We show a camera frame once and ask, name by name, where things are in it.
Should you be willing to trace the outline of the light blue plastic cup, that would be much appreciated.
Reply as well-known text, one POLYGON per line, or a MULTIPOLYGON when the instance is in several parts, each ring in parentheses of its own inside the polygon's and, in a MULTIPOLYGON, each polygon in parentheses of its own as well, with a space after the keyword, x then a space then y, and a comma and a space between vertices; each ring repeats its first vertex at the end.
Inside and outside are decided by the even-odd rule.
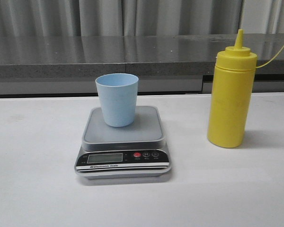
POLYGON ((139 78, 113 73, 96 78, 95 83, 104 121, 112 127, 130 125, 135 119, 139 78))

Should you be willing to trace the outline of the yellow squeeze bottle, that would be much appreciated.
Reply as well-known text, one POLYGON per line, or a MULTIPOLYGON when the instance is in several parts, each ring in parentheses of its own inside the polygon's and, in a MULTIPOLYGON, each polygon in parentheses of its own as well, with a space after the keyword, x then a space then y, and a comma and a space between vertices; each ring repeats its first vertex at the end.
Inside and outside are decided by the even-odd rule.
POLYGON ((257 65, 257 55, 243 45, 239 29, 235 44, 218 52, 213 74, 207 139, 222 148, 258 146, 268 148, 280 135, 267 130, 246 131, 255 73, 278 56, 257 65))

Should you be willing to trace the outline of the silver electronic kitchen scale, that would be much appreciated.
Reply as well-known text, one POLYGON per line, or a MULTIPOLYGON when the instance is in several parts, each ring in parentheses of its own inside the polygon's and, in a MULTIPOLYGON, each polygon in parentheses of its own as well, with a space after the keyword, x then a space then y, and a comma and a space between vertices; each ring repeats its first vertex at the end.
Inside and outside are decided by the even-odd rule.
POLYGON ((101 108, 91 110, 74 165, 81 184, 161 183, 171 169, 156 107, 137 106, 134 122, 125 127, 109 126, 101 108))

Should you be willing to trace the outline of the grey stone counter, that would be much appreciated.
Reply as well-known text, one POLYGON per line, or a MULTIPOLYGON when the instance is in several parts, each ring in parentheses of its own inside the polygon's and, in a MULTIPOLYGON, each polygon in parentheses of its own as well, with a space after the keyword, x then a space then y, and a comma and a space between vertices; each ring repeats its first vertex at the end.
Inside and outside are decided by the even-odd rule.
POLYGON ((95 79, 139 77, 140 95, 206 94, 234 34, 0 36, 0 97, 95 96, 95 79))

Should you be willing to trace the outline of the grey pleated curtain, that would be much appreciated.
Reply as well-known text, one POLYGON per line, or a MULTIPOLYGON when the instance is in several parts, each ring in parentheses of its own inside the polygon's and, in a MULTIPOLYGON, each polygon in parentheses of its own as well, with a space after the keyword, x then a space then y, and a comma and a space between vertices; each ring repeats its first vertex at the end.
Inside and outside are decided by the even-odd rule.
POLYGON ((0 36, 284 33, 284 0, 0 0, 0 36))

